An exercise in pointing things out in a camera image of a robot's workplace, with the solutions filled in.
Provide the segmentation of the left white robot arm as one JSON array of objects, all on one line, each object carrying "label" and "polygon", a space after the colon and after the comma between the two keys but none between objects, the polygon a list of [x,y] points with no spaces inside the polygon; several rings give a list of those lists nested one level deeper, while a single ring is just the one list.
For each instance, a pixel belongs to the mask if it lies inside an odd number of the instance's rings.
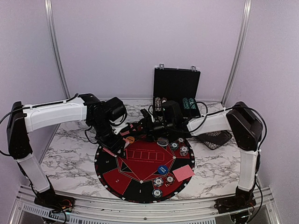
[{"label": "left white robot arm", "polygon": [[63,123],[84,121],[95,130],[95,143],[115,156],[124,156],[129,141],[121,135],[120,118],[126,118],[124,103],[117,97],[101,101],[91,93],[76,94],[72,98],[42,104],[15,102],[10,112],[1,118],[8,120],[6,127],[7,149],[1,154],[13,158],[41,194],[48,207],[59,204],[59,197],[52,191],[50,180],[34,155],[30,135]]}]

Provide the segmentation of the red chip stack seat ten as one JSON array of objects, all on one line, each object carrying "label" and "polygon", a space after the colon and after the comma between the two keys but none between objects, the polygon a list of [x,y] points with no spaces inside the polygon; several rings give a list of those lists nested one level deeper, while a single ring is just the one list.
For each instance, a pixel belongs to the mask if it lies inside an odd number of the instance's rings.
[{"label": "red chip stack seat ten", "polygon": [[166,177],[166,185],[172,185],[175,182],[175,179],[173,176],[167,176]]}]

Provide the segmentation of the blue chip stack seat one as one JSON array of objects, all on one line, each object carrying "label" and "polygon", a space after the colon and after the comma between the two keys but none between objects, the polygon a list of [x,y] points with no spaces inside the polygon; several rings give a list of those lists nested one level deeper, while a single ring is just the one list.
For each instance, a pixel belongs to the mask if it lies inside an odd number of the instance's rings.
[{"label": "blue chip stack seat one", "polygon": [[161,198],[162,195],[163,195],[162,190],[160,190],[160,189],[153,189],[153,191],[152,191],[152,196],[153,196],[154,198]]}]

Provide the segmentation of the green chip stack seat eight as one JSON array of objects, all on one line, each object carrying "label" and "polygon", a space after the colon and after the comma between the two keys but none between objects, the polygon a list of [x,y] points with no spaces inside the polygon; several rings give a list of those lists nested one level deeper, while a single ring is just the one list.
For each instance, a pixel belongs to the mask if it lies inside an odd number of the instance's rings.
[{"label": "green chip stack seat eight", "polygon": [[177,142],[172,142],[170,144],[171,150],[176,151],[179,148],[179,144]]}]

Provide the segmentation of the red playing card deck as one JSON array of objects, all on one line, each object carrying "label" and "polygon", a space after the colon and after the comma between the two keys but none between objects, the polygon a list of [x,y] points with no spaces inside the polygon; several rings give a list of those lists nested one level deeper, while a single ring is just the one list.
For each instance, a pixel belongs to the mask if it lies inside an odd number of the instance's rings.
[{"label": "red playing card deck", "polygon": [[113,156],[113,157],[117,157],[116,154],[112,153],[110,150],[106,149],[105,147],[102,148],[102,150],[106,153],[108,153],[109,155]]}]

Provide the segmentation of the orange dealer button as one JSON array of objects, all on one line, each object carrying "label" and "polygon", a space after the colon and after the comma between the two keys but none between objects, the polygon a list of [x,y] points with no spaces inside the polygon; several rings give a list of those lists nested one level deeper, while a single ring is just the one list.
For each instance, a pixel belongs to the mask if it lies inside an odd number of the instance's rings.
[{"label": "orange dealer button", "polygon": [[132,143],[135,142],[135,138],[134,138],[133,136],[128,136],[128,137],[126,138],[126,141],[127,141],[129,144],[132,144]]}]

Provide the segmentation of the dealt red playing cards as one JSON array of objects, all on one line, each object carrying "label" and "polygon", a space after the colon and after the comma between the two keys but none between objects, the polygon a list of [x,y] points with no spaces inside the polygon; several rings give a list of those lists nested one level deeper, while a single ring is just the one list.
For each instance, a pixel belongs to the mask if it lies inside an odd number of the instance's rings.
[{"label": "dealt red playing cards", "polygon": [[186,180],[194,175],[194,171],[189,165],[184,165],[180,168],[173,170],[173,174],[178,182]]}]

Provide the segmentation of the white chip stack seat eight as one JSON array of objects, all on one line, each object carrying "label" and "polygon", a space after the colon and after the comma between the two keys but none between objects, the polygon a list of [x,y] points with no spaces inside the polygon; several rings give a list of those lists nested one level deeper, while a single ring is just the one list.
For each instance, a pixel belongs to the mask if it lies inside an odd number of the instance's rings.
[{"label": "white chip stack seat eight", "polygon": [[189,148],[187,146],[182,146],[179,150],[181,156],[187,156],[189,152]]}]

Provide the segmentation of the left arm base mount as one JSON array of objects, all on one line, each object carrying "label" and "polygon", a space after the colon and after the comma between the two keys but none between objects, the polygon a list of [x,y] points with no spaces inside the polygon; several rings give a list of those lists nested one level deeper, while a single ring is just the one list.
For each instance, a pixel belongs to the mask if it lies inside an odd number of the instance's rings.
[{"label": "left arm base mount", "polygon": [[74,202],[73,197],[57,194],[52,187],[42,193],[37,191],[34,200],[35,204],[53,209],[54,212],[71,212]]}]

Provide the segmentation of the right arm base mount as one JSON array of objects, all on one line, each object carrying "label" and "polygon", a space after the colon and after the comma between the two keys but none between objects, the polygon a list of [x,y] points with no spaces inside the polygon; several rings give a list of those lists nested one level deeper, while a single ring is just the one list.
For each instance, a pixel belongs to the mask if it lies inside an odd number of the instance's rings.
[{"label": "right arm base mount", "polygon": [[245,191],[237,187],[234,196],[216,199],[214,208],[217,209],[219,214],[222,214],[254,207],[255,205],[256,201],[254,199],[253,189]]}]

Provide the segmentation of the clear round button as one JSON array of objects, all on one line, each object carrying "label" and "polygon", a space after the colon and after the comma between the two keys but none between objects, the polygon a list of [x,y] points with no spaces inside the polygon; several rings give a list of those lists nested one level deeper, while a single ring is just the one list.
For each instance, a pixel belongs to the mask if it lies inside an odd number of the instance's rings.
[{"label": "clear round button", "polygon": [[169,141],[168,141],[168,139],[166,139],[166,138],[158,138],[158,139],[157,139],[157,144],[158,144],[159,146],[166,147],[166,146],[168,146]]}]

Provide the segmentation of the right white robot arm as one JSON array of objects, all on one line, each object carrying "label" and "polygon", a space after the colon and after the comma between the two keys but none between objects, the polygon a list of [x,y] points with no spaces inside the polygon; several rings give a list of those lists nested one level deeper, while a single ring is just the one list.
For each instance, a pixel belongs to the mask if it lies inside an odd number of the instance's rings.
[{"label": "right white robot arm", "polygon": [[177,103],[167,101],[162,104],[162,120],[154,118],[145,109],[141,111],[143,118],[138,125],[147,136],[178,134],[189,138],[231,131],[241,153],[240,177],[231,204],[241,209],[249,202],[249,193],[255,188],[260,166],[260,146],[267,133],[265,121],[255,109],[240,101],[228,109],[206,113],[201,117],[183,118]]}]

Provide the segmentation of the white chip stack seat ten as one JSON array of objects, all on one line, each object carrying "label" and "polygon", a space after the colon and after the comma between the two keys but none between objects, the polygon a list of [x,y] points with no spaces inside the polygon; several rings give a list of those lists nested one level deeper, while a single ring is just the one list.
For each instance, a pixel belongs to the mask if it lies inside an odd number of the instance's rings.
[{"label": "white chip stack seat ten", "polygon": [[153,184],[157,188],[161,187],[163,185],[163,183],[164,183],[164,181],[160,177],[153,180]]}]

